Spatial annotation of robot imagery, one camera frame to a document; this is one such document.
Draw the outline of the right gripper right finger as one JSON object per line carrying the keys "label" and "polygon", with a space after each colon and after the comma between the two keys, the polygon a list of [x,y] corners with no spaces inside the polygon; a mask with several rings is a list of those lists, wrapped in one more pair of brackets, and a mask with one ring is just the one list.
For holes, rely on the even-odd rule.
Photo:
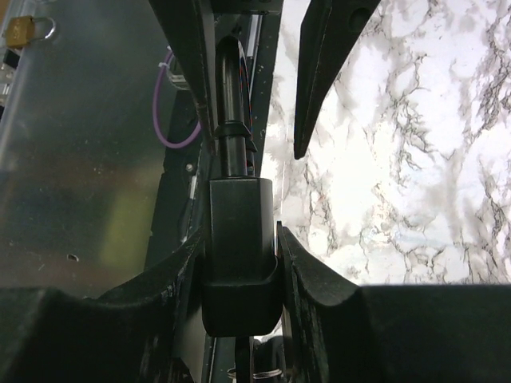
{"label": "right gripper right finger", "polygon": [[277,247],[294,382],[509,381],[509,286],[357,286],[286,227]]}

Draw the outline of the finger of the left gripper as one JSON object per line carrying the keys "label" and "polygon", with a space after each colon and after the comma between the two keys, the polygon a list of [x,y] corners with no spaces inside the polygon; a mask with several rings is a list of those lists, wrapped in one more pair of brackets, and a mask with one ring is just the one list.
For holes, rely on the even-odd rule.
{"label": "finger of the left gripper", "polygon": [[215,27],[210,1],[150,0],[193,96],[204,142],[216,153]]}
{"label": "finger of the left gripper", "polygon": [[378,5],[378,0],[309,3],[299,40],[294,126],[297,160],[305,156],[328,91]]}

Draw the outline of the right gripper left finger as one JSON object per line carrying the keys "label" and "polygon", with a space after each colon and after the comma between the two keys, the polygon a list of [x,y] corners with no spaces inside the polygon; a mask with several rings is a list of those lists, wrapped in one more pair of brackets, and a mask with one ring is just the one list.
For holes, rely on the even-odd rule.
{"label": "right gripper left finger", "polygon": [[199,382],[205,332],[200,233],[149,270],[75,298],[50,287],[1,292],[4,382]]}

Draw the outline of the black padlock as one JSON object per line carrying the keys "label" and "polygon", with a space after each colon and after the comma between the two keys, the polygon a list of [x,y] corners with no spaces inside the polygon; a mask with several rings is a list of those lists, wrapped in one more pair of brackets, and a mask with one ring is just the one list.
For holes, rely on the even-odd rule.
{"label": "black padlock", "polygon": [[270,180],[256,176],[248,71],[233,36],[216,47],[221,176],[208,181],[202,275],[204,327],[213,337],[268,334],[282,312]]}

